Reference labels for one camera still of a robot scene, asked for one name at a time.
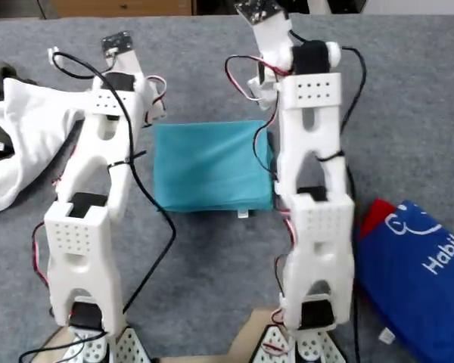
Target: cardboard base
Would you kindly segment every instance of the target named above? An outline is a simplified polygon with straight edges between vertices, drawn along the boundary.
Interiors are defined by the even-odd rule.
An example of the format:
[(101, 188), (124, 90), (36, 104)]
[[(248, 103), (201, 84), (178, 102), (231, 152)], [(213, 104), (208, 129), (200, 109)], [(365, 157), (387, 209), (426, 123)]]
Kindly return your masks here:
[[(256, 349), (266, 325), (271, 323), (271, 312), (273, 310), (267, 308), (254, 309), (249, 320), (247, 320), (246, 324), (235, 337), (229, 353), (226, 355), (169, 357), (160, 359), (160, 363), (249, 363), (250, 357)], [(54, 333), (45, 346), (59, 346), (70, 343), (73, 340), (74, 335), (66, 328), (62, 328)], [(32, 363), (52, 363), (61, 359), (65, 352), (66, 349), (42, 352), (32, 360)]]

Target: teal cloth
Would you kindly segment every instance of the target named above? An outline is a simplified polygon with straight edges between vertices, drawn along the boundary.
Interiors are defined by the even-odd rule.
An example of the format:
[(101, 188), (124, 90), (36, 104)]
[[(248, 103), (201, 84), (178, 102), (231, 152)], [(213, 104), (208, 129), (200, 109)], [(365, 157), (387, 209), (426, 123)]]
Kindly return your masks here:
[[(271, 209), (269, 173), (252, 150), (263, 121), (154, 126), (154, 194), (174, 212)], [(257, 154), (268, 166), (272, 151), (264, 129)]]

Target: white 3d-printed bracket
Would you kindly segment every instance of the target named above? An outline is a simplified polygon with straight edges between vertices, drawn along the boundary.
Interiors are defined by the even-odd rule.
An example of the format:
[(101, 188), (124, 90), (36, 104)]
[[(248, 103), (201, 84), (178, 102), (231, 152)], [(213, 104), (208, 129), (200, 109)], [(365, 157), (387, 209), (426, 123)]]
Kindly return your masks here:
[(254, 352), (250, 363), (299, 363), (299, 361), (296, 361), (294, 349), (297, 349), (299, 356), (305, 362), (346, 363), (336, 344), (325, 331), (298, 331), (296, 333), (296, 348), (283, 355), (269, 354), (269, 349), (262, 348), (264, 343), (270, 343), (282, 349), (288, 347), (288, 342), (281, 330), (276, 326), (270, 326), (267, 328), (257, 351)]
[[(81, 344), (70, 347), (64, 354), (63, 359), (73, 357), (81, 349)], [(70, 363), (100, 363), (98, 361), (101, 356), (104, 356), (106, 349), (106, 339), (101, 338), (90, 343), (86, 343), (84, 349), (77, 357), (72, 358)], [(136, 332), (131, 327), (124, 330), (116, 344), (115, 353), (110, 355), (110, 363), (151, 363), (148, 354), (143, 345), (139, 341)]]

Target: black cable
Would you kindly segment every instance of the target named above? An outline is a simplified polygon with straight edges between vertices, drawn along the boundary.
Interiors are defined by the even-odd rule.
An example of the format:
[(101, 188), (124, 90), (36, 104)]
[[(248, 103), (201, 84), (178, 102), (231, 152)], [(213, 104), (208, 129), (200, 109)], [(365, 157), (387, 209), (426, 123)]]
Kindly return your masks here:
[(365, 87), (366, 84), (366, 63), (365, 63), (365, 58), (362, 56), (362, 54), (359, 52), (358, 49), (353, 48), (353, 47), (341, 47), (344, 51), (351, 51), (355, 53), (355, 55), (358, 57), (360, 61), (360, 65), (362, 66), (362, 80), (360, 81), (360, 86), (358, 87), (358, 91), (355, 94), (355, 97), (353, 97), (353, 100), (351, 101), (351, 105), (348, 108), (347, 112), (345, 113), (345, 116), (343, 117), (343, 121), (341, 122), (341, 133), (343, 133), (343, 130), (347, 126), (348, 120), (350, 119), (350, 116), (355, 109), (356, 104), (358, 104), (358, 101), (360, 99), (360, 96), (362, 95), (363, 88)]
[(259, 155), (257, 154), (257, 150), (256, 150), (256, 140), (257, 140), (257, 137), (259, 136), (259, 133), (261, 131), (263, 131), (264, 129), (268, 128), (269, 125), (272, 124), (272, 121), (274, 121), (274, 118), (275, 118), (275, 115), (277, 114), (278, 112), (278, 103), (279, 103), (279, 93), (277, 94), (276, 96), (276, 99), (275, 99), (275, 106), (274, 106), (274, 110), (272, 112), (272, 115), (271, 117), (269, 118), (269, 120), (264, 124), (262, 125), (261, 127), (259, 127), (256, 132), (254, 133), (254, 137), (252, 139), (252, 151), (254, 152), (254, 156), (256, 157), (257, 159), (257, 162), (259, 163), (259, 165), (261, 166), (261, 168), (263, 168), (264, 170), (266, 170), (271, 176), (272, 178), (277, 181), (278, 180), (278, 175), (272, 171), (269, 167), (265, 166), (264, 165), (264, 162), (260, 159)]
[(42, 352), (50, 352), (52, 350), (60, 350), (60, 349), (67, 349), (70, 348), (71, 346), (77, 346), (79, 344), (85, 344), (88, 342), (93, 342), (94, 340), (100, 339), (104, 337), (107, 333), (103, 331), (102, 333), (98, 335), (94, 335), (93, 337), (77, 340), (76, 342), (64, 344), (62, 346), (44, 346), (42, 348), (37, 348), (37, 349), (31, 349), (27, 352), (24, 352), (18, 357), (18, 363), (24, 363), (24, 358), (27, 357), (28, 355), (36, 354), (36, 353), (42, 353)]
[[(81, 75), (81, 74), (75, 74), (75, 73), (72, 73), (70, 72), (69, 70), (66, 70), (65, 68), (59, 66), (59, 64), (57, 63), (57, 61), (55, 60), (55, 56), (53, 55), (52, 56), (52, 63), (54, 64), (54, 66), (60, 70), (62, 73), (68, 75), (69, 77), (72, 77), (72, 78), (75, 78), (75, 79), (93, 79), (94, 78), (94, 75), (87, 75), (87, 76), (84, 76), (84, 75)], [(110, 70), (112, 70), (114, 68), (114, 65), (116, 64), (116, 55), (113, 56), (113, 63), (108, 67), (106, 68), (105, 70), (103, 70), (101, 73), (106, 73), (106, 72), (109, 72)]]
[(296, 38), (297, 40), (299, 40), (302, 43), (306, 43), (307, 42), (307, 39), (303, 38), (302, 36), (297, 35), (294, 32), (294, 30), (292, 30), (292, 29), (289, 31), (289, 34), (291, 34), (294, 38)]
[(140, 284), (138, 285), (136, 290), (133, 292), (133, 294), (129, 298), (128, 302), (124, 305), (123, 312), (126, 312), (129, 309), (129, 307), (133, 304), (133, 302), (135, 301), (136, 297), (139, 295), (141, 290), (143, 289), (143, 286), (148, 282), (148, 280), (150, 279), (150, 277), (156, 270), (157, 266), (163, 260), (165, 255), (168, 253), (170, 247), (173, 244), (173, 241), (176, 239), (176, 227), (175, 227), (172, 219), (169, 217), (168, 213), (166, 212), (166, 210), (150, 195), (150, 193), (148, 193), (145, 186), (141, 182), (141, 179), (138, 176), (138, 172), (137, 172), (136, 166), (135, 166), (135, 158), (134, 158), (135, 145), (134, 145), (134, 138), (133, 138), (132, 122), (131, 122), (131, 118), (129, 117), (128, 110), (126, 109), (123, 101), (121, 100), (121, 97), (117, 94), (116, 90), (110, 84), (110, 82), (107, 80), (107, 78), (104, 77), (101, 74), (101, 72), (99, 72), (91, 64), (88, 64), (87, 62), (80, 60), (79, 58), (74, 57), (71, 54), (64, 53), (62, 51), (56, 51), (52, 55), (52, 60), (54, 60), (55, 57), (57, 57), (57, 56), (65, 57), (75, 63), (78, 63), (79, 65), (85, 67), (86, 69), (88, 69), (89, 71), (94, 73), (104, 83), (104, 85), (106, 85), (106, 87), (111, 91), (114, 98), (116, 98), (116, 101), (118, 102), (118, 104), (126, 118), (126, 121), (128, 123), (128, 136), (129, 136), (129, 162), (128, 162), (128, 164), (129, 164), (129, 168), (131, 169), (132, 176), (135, 179), (135, 182), (138, 185), (141, 192), (147, 197), (147, 199), (150, 201), (150, 203), (153, 204), (160, 211), (160, 213), (163, 215), (163, 217), (165, 218), (166, 222), (168, 223), (169, 227), (172, 230), (171, 237), (170, 237), (168, 243), (166, 244), (166, 246), (163, 248), (163, 251), (160, 253), (160, 255), (157, 257), (157, 259), (154, 261), (150, 270), (143, 277), (143, 280), (141, 280)]
[(42, 18), (44, 20), (47, 20), (47, 17), (45, 16), (44, 8), (42, 7), (40, 0), (37, 0), (37, 5), (39, 6), (39, 10), (40, 10), (40, 14), (42, 15)]
[(278, 266), (279, 266), (279, 261), (281, 261), (282, 258), (287, 257), (287, 256), (288, 255), (286, 253), (283, 253), (274, 259), (274, 276), (275, 276), (276, 282), (278, 283), (279, 291), (281, 292), (282, 296), (285, 295), (285, 292), (284, 292), (284, 289), (282, 288), (281, 279), (279, 278)]
[[(297, 35), (293, 30), (290, 30), (289, 33), (299, 40), (300, 42), (307, 42), (306, 39), (304, 39), (302, 36)], [(353, 52), (359, 59), (360, 65), (362, 66), (362, 80), (360, 81), (360, 86), (358, 88), (357, 93), (353, 97), (353, 100), (351, 102), (350, 107), (348, 107), (347, 112), (344, 114), (343, 120), (341, 122), (341, 127), (340, 127), (340, 133), (343, 134), (343, 131), (345, 130), (345, 127), (348, 124), (348, 121), (350, 120), (351, 114), (353, 110), (355, 109), (355, 106), (358, 104), (359, 98), (362, 94), (363, 88), (365, 87), (366, 84), (366, 75), (367, 75), (367, 68), (366, 68), (366, 63), (365, 63), (365, 58), (362, 56), (362, 54), (359, 52), (358, 49), (353, 48), (353, 47), (346, 47), (343, 46), (341, 49), (345, 51), (351, 51)], [(357, 206), (356, 206), (356, 186), (355, 186), (355, 178), (353, 177), (353, 174), (351, 172), (350, 166), (347, 163), (347, 178), (348, 178), (348, 184), (350, 188), (350, 194), (353, 199), (353, 202), (355, 203), (355, 211), (354, 211), (354, 216), (353, 216), (353, 228), (352, 228), (352, 248), (353, 248), (353, 258), (356, 259), (356, 255), (358, 252), (357, 249), (357, 232), (356, 232), (356, 221), (357, 221)], [(359, 319), (359, 307), (358, 307), (358, 296), (357, 296), (357, 289), (356, 289), (356, 280), (353, 279), (353, 345), (355, 346), (355, 359), (357, 363), (361, 362), (361, 356), (360, 356), (360, 347), (359, 347), (359, 326), (358, 326), (358, 319)]]

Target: blue bag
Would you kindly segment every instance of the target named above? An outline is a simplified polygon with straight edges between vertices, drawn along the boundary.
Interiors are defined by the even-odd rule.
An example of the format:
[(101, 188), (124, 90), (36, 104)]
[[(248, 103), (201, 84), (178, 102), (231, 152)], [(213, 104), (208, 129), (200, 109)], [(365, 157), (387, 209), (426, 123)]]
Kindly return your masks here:
[(454, 363), (454, 235), (404, 201), (359, 243), (357, 277), (420, 359)]
[[(154, 126), (154, 194), (163, 208), (271, 209), (272, 183), (253, 155), (264, 121), (157, 124)], [(266, 130), (257, 139), (265, 166), (272, 159)]]

